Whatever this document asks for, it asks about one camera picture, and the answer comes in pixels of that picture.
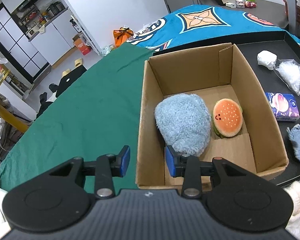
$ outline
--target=cardboard box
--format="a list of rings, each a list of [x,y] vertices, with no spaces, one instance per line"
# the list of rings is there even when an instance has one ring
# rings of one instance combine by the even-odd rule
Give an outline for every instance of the cardboard box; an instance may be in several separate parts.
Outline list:
[[[91,51],[91,47],[86,45],[78,34],[72,38],[73,45],[76,46],[83,55],[87,55]]]
[[[165,165],[165,142],[157,129],[154,109],[178,93],[197,94],[212,112],[216,101],[231,98],[243,109],[243,126],[232,138],[211,139],[201,161],[221,156],[265,179],[282,173],[289,160],[277,121],[266,95],[236,45],[231,43],[185,49],[145,62],[136,183],[140,188],[180,188],[183,178],[172,178]],[[210,178],[202,177],[204,186]]]

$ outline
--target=orange plastic bag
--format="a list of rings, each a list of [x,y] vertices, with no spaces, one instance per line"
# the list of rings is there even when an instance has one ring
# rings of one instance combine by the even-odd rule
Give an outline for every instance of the orange plastic bag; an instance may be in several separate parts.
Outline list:
[[[133,31],[130,28],[121,27],[120,30],[114,30],[114,45],[119,47],[122,43],[124,43],[128,38],[133,35]]]

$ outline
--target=hamburger plush toy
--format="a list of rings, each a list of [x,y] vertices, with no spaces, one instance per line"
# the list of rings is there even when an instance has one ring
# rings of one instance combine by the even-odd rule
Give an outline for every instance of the hamburger plush toy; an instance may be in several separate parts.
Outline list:
[[[242,109],[229,98],[221,99],[213,108],[212,120],[213,129],[218,136],[233,137],[242,127]]]

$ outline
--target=white logo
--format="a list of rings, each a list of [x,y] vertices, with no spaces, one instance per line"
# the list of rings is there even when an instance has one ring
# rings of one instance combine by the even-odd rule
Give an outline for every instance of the white logo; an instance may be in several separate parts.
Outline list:
[[[145,195],[146,197],[152,197],[152,196],[153,196],[153,193],[150,192],[150,191],[148,191],[148,192],[144,193],[144,195]]]

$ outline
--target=kitchen counter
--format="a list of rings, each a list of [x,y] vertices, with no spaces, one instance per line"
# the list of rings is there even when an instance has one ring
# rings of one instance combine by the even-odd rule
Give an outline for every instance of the kitchen counter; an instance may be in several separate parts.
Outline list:
[[[44,26],[47,27],[51,22],[53,22],[53,20],[55,20],[58,16],[60,16],[61,14],[63,14],[65,11],[68,10],[69,7],[64,8],[61,12],[59,12],[57,15],[55,15],[54,17],[52,17]],[[33,38],[35,36],[38,35],[39,32],[36,32],[30,39],[29,42],[33,40]]]

